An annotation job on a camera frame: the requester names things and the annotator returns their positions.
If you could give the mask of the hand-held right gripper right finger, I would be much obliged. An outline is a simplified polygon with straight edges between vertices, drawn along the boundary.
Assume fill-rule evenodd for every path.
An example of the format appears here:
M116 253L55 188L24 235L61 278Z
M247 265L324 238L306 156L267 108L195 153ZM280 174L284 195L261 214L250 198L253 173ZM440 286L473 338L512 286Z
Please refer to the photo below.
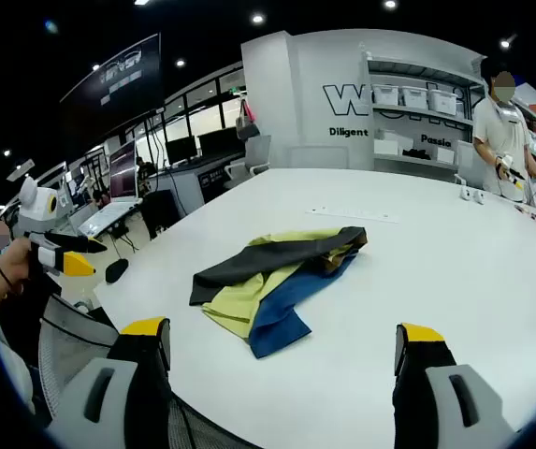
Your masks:
M394 374L396 448L505 448L514 440L500 395L457 364L434 329L397 325Z

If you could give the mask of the person's left hand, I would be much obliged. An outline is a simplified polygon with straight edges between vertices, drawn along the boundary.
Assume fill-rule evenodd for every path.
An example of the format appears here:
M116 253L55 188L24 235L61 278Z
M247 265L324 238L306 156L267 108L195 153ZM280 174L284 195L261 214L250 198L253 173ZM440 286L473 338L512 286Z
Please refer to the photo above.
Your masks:
M20 293L23 281L29 275L31 241L27 238L13 240L0 254L0 297L9 292Z

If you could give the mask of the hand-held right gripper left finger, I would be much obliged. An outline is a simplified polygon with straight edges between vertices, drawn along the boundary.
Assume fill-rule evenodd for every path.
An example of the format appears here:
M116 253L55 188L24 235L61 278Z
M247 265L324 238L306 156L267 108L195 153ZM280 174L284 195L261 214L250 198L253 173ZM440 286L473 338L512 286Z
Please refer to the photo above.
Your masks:
M170 320L125 327L67 384L49 433L63 448L168 448Z

